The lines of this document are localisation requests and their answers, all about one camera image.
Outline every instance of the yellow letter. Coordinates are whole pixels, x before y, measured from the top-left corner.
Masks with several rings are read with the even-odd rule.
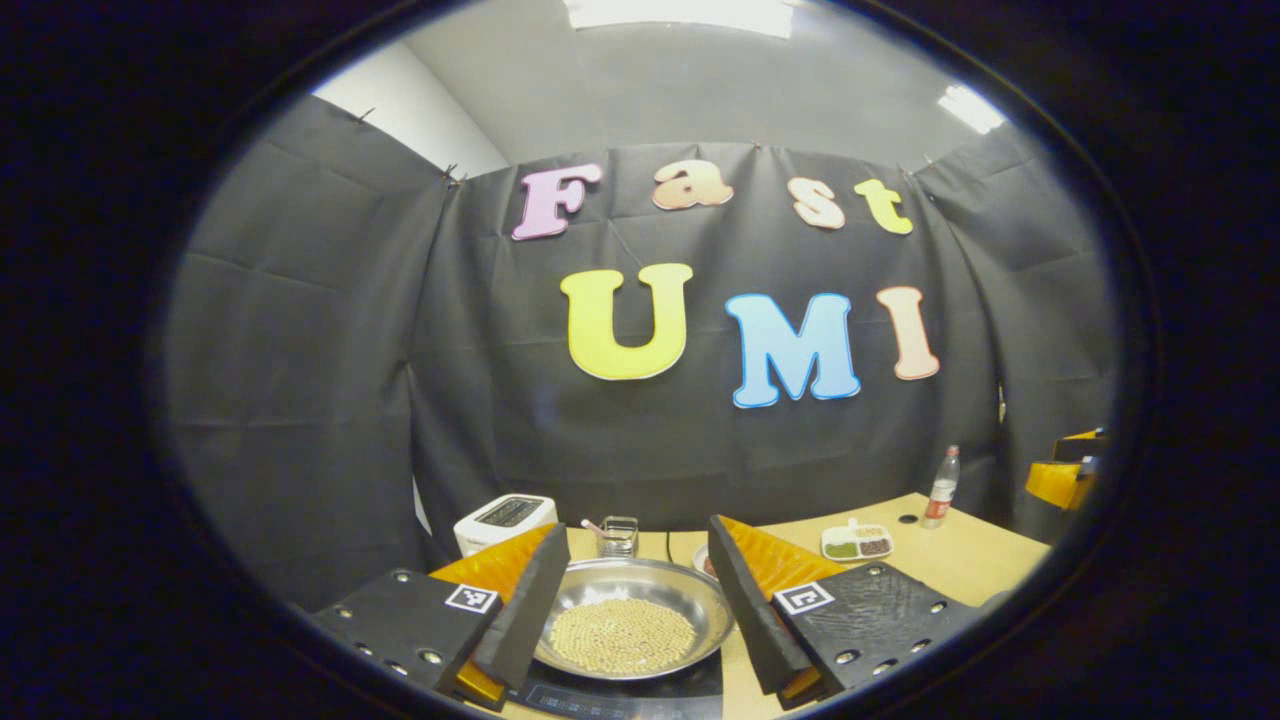
[[[716,163],[707,160],[681,160],[657,173],[660,182],[653,190],[653,204],[663,210],[682,210],[694,205],[723,205],[733,197],[733,188],[724,184]]]
[[[653,288],[653,340],[622,347],[613,337],[613,291],[622,287],[617,270],[575,273],[561,282],[568,296],[568,354],[584,373],[605,380],[652,378],[685,352],[685,281],[689,265],[667,263],[640,270]]]
[[[895,202],[901,202],[902,196],[884,187],[878,179],[869,179],[854,186],[854,192],[867,199],[867,205],[872,209],[872,217],[879,227],[891,233],[906,234],[911,232],[911,220],[897,214]]]
[[[904,380],[924,379],[941,368],[938,359],[929,352],[929,340],[924,337],[924,320],[920,319],[923,297],[914,287],[887,287],[876,293],[876,300],[888,307],[888,316],[893,320],[893,334],[897,336],[893,374]]]
[[[845,227],[845,213],[832,202],[836,193],[822,181],[791,178],[787,182],[791,197],[796,199],[796,214],[815,228],[838,229]]]

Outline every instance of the ceiling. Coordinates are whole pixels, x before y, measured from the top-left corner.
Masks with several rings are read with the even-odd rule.
[[[952,82],[870,20],[796,3],[790,40],[692,24],[575,31],[563,0],[485,0],[404,38],[511,163],[680,141],[755,141],[908,170],[978,135]]]

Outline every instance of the ceiling light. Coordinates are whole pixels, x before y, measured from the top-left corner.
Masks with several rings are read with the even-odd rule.
[[[1005,122],[1005,117],[998,110],[963,85],[948,87],[946,95],[938,99],[938,105],[982,135],[987,135],[991,128],[1000,127]]]
[[[628,23],[696,23],[791,37],[782,0],[564,0],[573,29]]]

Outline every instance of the blue letter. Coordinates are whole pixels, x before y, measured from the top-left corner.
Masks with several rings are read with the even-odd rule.
[[[849,354],[850,309],[844,295],[823,292],[809,300],[797,334],[768,295],[739,295],[724,304],[742,331],[742,387],[733,392],[739,407],[765,407],[778,401],[778,388],[769,383],[769,363],[791,400],[800,400],[814,361],[818,400],[858,395],[861,383],[854,375]]]

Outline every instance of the letter u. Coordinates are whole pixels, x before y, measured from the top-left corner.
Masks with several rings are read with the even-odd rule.
[[[617,270],[588,270],[561,281],[568,296],[568,354],[584,373],[605,380],[639,380],[666,372],[685,352],[685,281],[689,265],[666,263],[641,268],[640,282],[653,288],[653,340],[623,347],[613,337],[613,291]]]

